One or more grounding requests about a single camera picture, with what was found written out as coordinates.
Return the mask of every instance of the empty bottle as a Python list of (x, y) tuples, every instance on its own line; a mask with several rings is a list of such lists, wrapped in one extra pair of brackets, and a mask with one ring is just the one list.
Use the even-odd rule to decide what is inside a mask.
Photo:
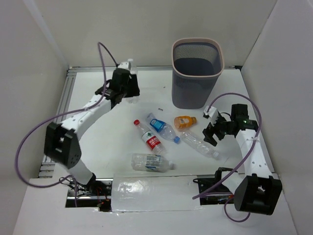
[(166, 139), (167, 141), (179, 143), (180, 138), (176, 135), (174, 129), (170, 124), (156, 119), (153, 113), (148, 114), (146, 121), (159, 133), (162, 138)]
[(210, 147), (210, 144), (201, 140), (199, 136), (190, 130), (185, 131), (180, 136), (181, 140), (188, 144), (190, 147), (201, 153), (206, 157), (218, 159), (219, 153)]
[(187, 128), (196, 123), (197, 119), (195, 117), (190, 116), (179, 116), (174, 119), (174, 126), (177, 129)]
[(155, 134), (153, 134), (153, 132), (149, 129), (149, 127), (140, 123), (139, 120), (135, 120), (134, 124), (138, 128), (142, 140), (149, 146), (154, 154), (165, 152), (164, 146), (161, 144)]
[(166, 172), (173, 169), (174, 165), (172, 161), (168, 161), (160, 155), (134, 153), (132, 155), (132, 168), (141, 171)]

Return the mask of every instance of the robotic arm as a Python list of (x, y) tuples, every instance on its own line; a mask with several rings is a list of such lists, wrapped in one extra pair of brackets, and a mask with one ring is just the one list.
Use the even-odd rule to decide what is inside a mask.
[[(231, 108), (231, 121), (226, 119), (219, 111), (207, 106), (203, 112), (205, 118), (210, 117), (210, 123), (203, 130), (204, 141), (217, 145), (214, 135), (221, 141), (225, 135), (233, 135), (240, 146), (242, 156), (246, 156), (255, 140), (258, 123), (250, 120), (247, 105), (234, 104)], [(271, 215), (274, 212), (279, 195), (282, 191), (280, 180), (273, 179), (260, 145), (256, 140), (253, 151), (245, 161), (246, 177), (243, 179), (237, 172), (233, 173), (222, 184), (234, 194), (236, 210)], [(220, 168), (216, 175), (225, 177), (232, 169)]]
[(132, 70), (131, 60), (121, 63), (113, 72), (112, 80), (104, 98), (94, 108), (88, 109), (102, 97), (103, 87), (99, 88), (91, 100), (83, 107), (86, 111), (74, 114), (61, 123), (51, 122), (46, 129), (44, 152), (55, 162), (61, 163), (91, 193), (96, 194), (101, 182), (81, 160), (79, 140), (102, 115), (109, 112), (124, 97), (139, 96), (137, 75)]

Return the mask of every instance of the white wall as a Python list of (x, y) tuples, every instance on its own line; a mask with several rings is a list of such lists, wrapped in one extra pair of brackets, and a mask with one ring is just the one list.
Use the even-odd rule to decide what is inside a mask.
[(226, 66), (233, 66), (244, 64), (276, 0), (35, 2), (71, 66), (100, 66), (99, 40), (117, 61), (171, 65), (171, 46), (184, 37), (217, 40)]
[(296, 228), (312, 234), (313, 5), (278, 0), (242, 70)]
[[(56, 113), (66, 70), (22, 0), (0, 6), (0, 231), (13, 232), (26, 190), (14, 172), (23, 136)], [(37, 177), (43, 158), (44, 128), (22, 150), (20, 168)]]

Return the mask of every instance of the white work surface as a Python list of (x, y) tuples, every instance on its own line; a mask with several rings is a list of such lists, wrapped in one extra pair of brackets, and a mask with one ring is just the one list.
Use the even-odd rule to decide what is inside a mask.
[[(112, 71), (108, 71), (107, 78), (111, 79), (111, 77)], [(125, 176), (160, 175), (160, 173), (134, 171), (131, 167), (130, 153), (151, 153), (141, 140), (133, 124), (136, 119), (147, 124), (145, 117), (150, 112), (153, 112), (156, 118), (171, 124), (173, 127), (174, 118), (177, 116), (196, 117), (198, 122), (190, 129), (200, 138), (204, 138), (202, 131), (207, 127), (209, 120), (203, 118), (203, 109), (183, 110), (176, 108), (172, 103), (171, 70), (139, 70), (137, 77), (140, 88), (138, 103), (129, 103), (123, 100), (89, 128), (80, 140), (82, 160), (96, 174), (97, 178), (112, 178), (114, 174), (123, 174)], [(78, 72), (68, 109), (73, 110), (83, 107), (102, 84), (102, 72)], [(216, 96), (226, 92), (236, 92), (248, 96), (239, 70), (229, 69), (223, 71), (207, 104)], [(230, 113), (231, 105), (236, 103), (248, 104), (250, 119), (256, 119), (252, 105), (238, 96), (222, 97), (214, 106), (220, 112)], [(176, 169), (162, 173), (162, 176), (214, 174), (218, 167), (233, 168), (242, 159), (240, 148), (233, 136), (225, 136), (222, 141), (218, 141), (216, 138), (218, 145), (216, 147), (212, 146), (212, 148), (220, 153), (222, 159), (219, 161), (201, 155), (184, 142), (175, 144), (162, 139), (158, 134), (156, 136), (159, 137), (167, 149), (168, 154), (165, 157), (176, 164)], [(262, 137), (261, 144), (268, 166), (273, 172), (273, 166)], [(55, 175), (62, 176), (58, 172), (58, 167), (56, 167)], [(239, 169), (239, 172), (244, 173), (243, 166)]]
[[(108, 78), (111, 78), (111, 75), (112, 73), (108, 72)], [(123, 101), (117, 105), (111, 112), (101, 117), (85, 133), (80, 142), (82, 158), (87, 167), (101, 178), (115, 176), (115, 184), (131, 187), (133, 190), (129, 192), (134, 193), (123, 195), (114, 192), (112, 205), (117, 212), (99, 212), (97, 208), (65, 208), (66, 186), (57, 185), (44, 189), (28, 187), (14, 235), (296, 234), (283, 193), (273, 215), (252, 214), (248, 221), (238, 224), (225, 216), (223, 205), (201, 206), (199, 199), (192, 201), (191, 196), (198, 194), (197, 187), (192, 185), (192, 176), (175, 177), (175, 179), (170, 177), (168, 181), (167, 177), (137, 178), (139, 181), (131, 178), (140, 173), (141, 176), (214, 174), (218, 167), (234, 167), (242, 158), (233, 137), (226, 137), (219, 142), (216, 149), (228, 159), (221, 161), (207, 159), (184, 143), (175, 145), (161, 140), (169, 151), (167, 157), (177, 164), (177, 169), (166, 174), (133, 171), (127, 153), (149, 153), (149, 149), (137, 135), (133, 125), (134, 119), (138, 118), (144, 122), (145, 115), (154, 112), (157, 118), (173, 124), (175, 116), (195, 116), (199, 122), (192, 127), (192, 130), (199, 135), (208, 124), (208, 120), (202, 118), (202, 110), (180, 110), (174, 107), (171, 102), (171, 71), (139, 71), (138, 79), (140, 101), (137, 104)], [(82, 107), (101, 84), (101, 73), (77, 74), (70, 109)], [(238, 70), (225, 70), (222, 73), (209, 100), (225, 92), (247, 95)], [(246, 103), (246, 101), (229, 96), (219, 100), (216, 107), (220, 111), (230, 112), (233, 103)], [(251, 106), (249, 114), (251, 119), (255, 119)], [(273, 170), (264, 145), (263, 151), (270, 169)], [(57, 165), (52, 179), (31, 179), (31, 182), (47, 185), (56, 182), (65, 174), (65, 170)], [(123, 209), (139, 212), (120, 212)], [(227, 210), (235, 219), (242, 219), (246, 215), (244, 212), (235, 211), (233, 205), (228, 205)]]

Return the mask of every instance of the gray plastic bin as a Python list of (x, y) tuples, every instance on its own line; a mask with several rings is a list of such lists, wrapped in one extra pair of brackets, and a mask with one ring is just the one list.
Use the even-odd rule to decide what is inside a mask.
[(208, 38), (185, 38), (172, 48), (173, 104), (181, 109), (202, 108), (224, 70), (220, 45)]

